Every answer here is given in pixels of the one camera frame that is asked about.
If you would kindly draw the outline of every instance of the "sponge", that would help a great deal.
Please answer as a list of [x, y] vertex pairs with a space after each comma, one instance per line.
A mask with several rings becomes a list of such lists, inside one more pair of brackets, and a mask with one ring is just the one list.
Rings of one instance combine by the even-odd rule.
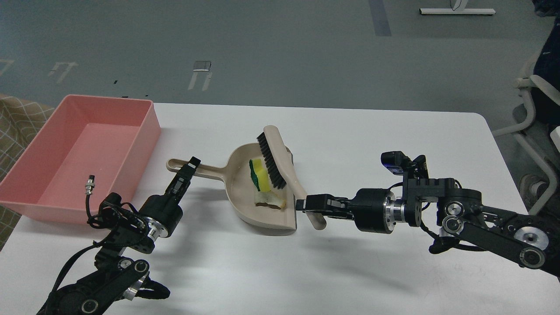
[[254, 198], [255, 206], [283, 209], [286, 206], [286, 200], [280, 198], [270, 189], [268, 171], [263, 166], [262, 160], [249, 160], [249, 168], [251, 169], [251, 179], [256, 187]]
[[268, 183], [268, 171], [263, 167], [261, 159], [249, 160], [249, 167], [251, 169], [251, 179], [256, 186], [256, 189], [261, 192], [270, 191], [270, 184]]

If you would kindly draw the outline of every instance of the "tape mark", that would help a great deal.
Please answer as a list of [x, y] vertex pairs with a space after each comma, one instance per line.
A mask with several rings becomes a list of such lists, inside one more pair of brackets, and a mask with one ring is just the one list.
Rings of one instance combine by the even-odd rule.
[[5, 63], [6, 65], [4, 65], [4, 67], [2, 68], [2, 70], [0, 70], [0, 77], [4, 74], [4, 72], [6, 72], [6, 70], [8, 70], [8, 68], [13, 64], [14, 60], [11, 59], [0, 59], [0, 62]]
[[383, 0], [369, 0], [371, 19], [374, 22], [376, 36], [391, 36], [391, 27], [385, 11]]
[[206, 91], [208, 90], [208, 86], [210, 85], [210, 80], [212, 79], [212, 72], [209, 72], [206, 75], [206, 80], [204, 80], [204, 85], [202, 86], [202, 90]]
[[49, 76], [49, 77], [52, 76], [52, 75], [58, 70], [58, 68], [59, 68], [60, 66], [62, 66], [63, 64], [66, 64], [66, 65], [67, 65], [67, 66], [66, 66], [66, 70], [64, 70], [64, 71], [62, 72], [62, 74], [60, 75], [60, 77], [58, 78], [57, 84], [61, 83], [62, 80], [64, 80], [64, 78], [66, 77], [66, 75], [70, 72], [70, 70], [71, 70], [73, 67], [75, 67], [75, 66], [78, 65], [76, 62], [56, 62], [56, 63], [54, 64], [53, 68], [49, 71], [48, 76]]
[[193, 76], [190, 78], [189, 90], [194, 89], [194, 84], [197, 83], [197, 76], [198, 76], [198, 72], [194, 72]]

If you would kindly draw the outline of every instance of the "yellow sponge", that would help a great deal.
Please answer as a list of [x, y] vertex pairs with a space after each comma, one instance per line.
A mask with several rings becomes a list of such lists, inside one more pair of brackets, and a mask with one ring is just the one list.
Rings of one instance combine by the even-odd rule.
[[249, 160], [249, 167], [251, 169], [251, 179], [260, 192], [269, 192], [270, 184], [268, 183], [268, 171], [263, 167], [261, 159]]

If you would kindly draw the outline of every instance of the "hand brush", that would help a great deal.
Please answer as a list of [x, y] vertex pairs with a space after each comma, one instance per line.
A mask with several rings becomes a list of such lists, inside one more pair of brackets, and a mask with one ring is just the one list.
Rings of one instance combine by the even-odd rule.
[[[282, 141], [278, 128], [272, 125], [264, 127], [264, 132], [257, 137], [257, 140], [260, 151], [263, 153], [272, 185], [275, 188], [282, 189], [287, 184], [292, 189], [297, 200], [304, 200], [307, 197], [307, 193], [297, 179], [292, 159], [286, 151], [286, 146], [284, 141]], [[306, 213], [316, 230], [322, 230], [326, 227], [326, 221], [322, 214]]]

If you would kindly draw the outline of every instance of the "fabric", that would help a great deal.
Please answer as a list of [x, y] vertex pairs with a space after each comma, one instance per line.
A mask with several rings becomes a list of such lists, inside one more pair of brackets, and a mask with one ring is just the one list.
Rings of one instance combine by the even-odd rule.
[[[37, 135], [54, 108], [0, 94], [0, 180]], [[20, 214], [0, 206], [0, 251]]]
[[533, 0], [535, 14], [543, 16], [557, 16], [560, 12], [560, 0]]
[[[560, 1], [553, 2], [560, 6]], [[554, 20], [554, 26], [536, 61], [533, 74], [542, 77], [560, 90], [560, 17]], [[560, 126], [560, 105], [539, 89], [532, 89], [531, 96], [535, 103], [536, 119], [546, 124]]]

